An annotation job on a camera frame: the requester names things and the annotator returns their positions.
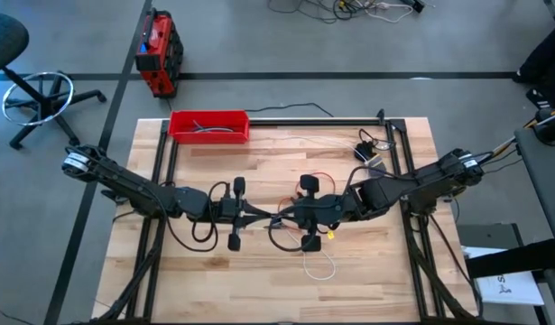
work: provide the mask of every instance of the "red bin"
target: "red bin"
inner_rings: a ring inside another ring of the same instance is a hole
[[[233,132],[198,132],[211,127]],[[249,140],[249,116],[244,110],[172,112],[169,135],[180,144],[244,144]]]

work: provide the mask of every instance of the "wooden table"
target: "wooden table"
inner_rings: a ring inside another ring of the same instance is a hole
[[[415,166],[434,162],[438,156],[427,118],[406,118],[406,123]],[[141,119],[134,133],[127,168],[148,179],[153,171],[160,127],[160,119]],[[353,152],[343,145],[356,144],[358,129],[357,126],[254,127],[248,144],[181,145],[174,180],[177,186],[208,191],[217,181],[232,181],[236,176],[244,176],[245,197],[261,209],[276,211],[282,198],[294,194],[295,185],[303,173],[329,173],[336,182],[336,192],[340,193],[350,171],[359,165]],[[371,135],[385,139],[383,127],[368,126],[365,129]],[[321,136],[336,142],[296,136]],[[165,177],[170,146],[171,139],[165,147],[161,181]],[[401,143],[397,146],[402,154]],[[388,171],[391,171],[389,154],[381,154]],[[358,172],[356,181],[364,177],[365,171]],[[332,192],[333,184],[322,178],[320,189],[321,194]],[[222,189],[216,190],[214,199],[221,194]],[[130,209],[122,207],[117,213]],[[434,217],[458,259],[462,260],[449,205],[439,203]],[[192,241],[190,223],[184,217],[172,219],[171,223],[186,243],[196,247],[210,245]],[[106,311],[104,304],[112,303],[131,278],[141,224],[142,219],[136,215],[120,218],[114,224],[93,316]],[[342,224],[335,231],[334,239],[322,238],[323,251],[338,267],[337,274],[328,281],[310,279],[303,271],[302,254],[286,253],[274,247],[264,226],[267,222],[258,222],[241,232],[240,252],[227,249],[229,227],[221,226],[219,245],[205,254],[182,248],[167,231],[153,321],[419,320],[398,205],[380,218]],[[200,225],[201,237],[207,227]],[[430,225],[429,232],[440,278],[466,309],[475,311],[471,289],[455,267],[435,227]],[[283,246],[297,246],[284,230],[274,233]],[[315,276],[330,274],[328,260],[321,253],[308,254],[307,258],[308,269]],[[428,309],[433,314],[430,289],[427,279],[423,278]],[[146,281],[139,294],[139,306],[143,305],[145,286]]]

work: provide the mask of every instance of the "red power station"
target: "red power station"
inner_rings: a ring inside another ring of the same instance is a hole
[[[152,8],[144,21],[134,62],[154,97],[174,98],[177,95],[182,57],[183,44],[171,14]]]

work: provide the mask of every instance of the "concrete floor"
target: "concrete floor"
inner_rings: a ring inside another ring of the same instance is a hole
[[[292,0],[275,0],[287,6]],[[555,26],[542,0],[433,0],[421,15],[389,24],[365,17],[325,25],[300,14],[276,14],[260,0],[154,0],[171,12],[185,45],[184,72],[372,71],[499,72],[516,70]],[[0,0],[0,12],[21,20],[31,42],[11,67],[17,72],[120,73],[143,0]],[[114,81],[75,81],[109,98],[64,115],[83,143],[97,144]],[[10,86],[0,81],[2,94]],[[509,79],[369,79],[183,81],[175,109],[258,108],[316,102],[334,116],[428,116],[439,153],[491,149],[530,119],[527,88]],[[108,148],[125,163],[135,121],[166,117],[142,81],[131,80]],[[255,116],[320,116],[310,108]],[[67,144],[45,125],[8,147],[19,130],[0,112],[0,310],[32,323],[44,319],[84,185],[60,171]],[[460,224],[516,222],[525,242],[550,231],[520,164],[489,175],[459,200]],[[60,321],[87,320],[115,208],[97,195],[88,218]],[[489,320],[533,323],[530,309],[487,306]],[[0,315],[0,324],[16,324]]]

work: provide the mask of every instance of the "white paper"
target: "white paper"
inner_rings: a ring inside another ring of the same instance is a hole
[[[500,248],[464,247],[464,252],[471,257],[503,252]],[[542,306],[538,284],[531,272],[503,274],[476,279],[483,302],[529,304]]]

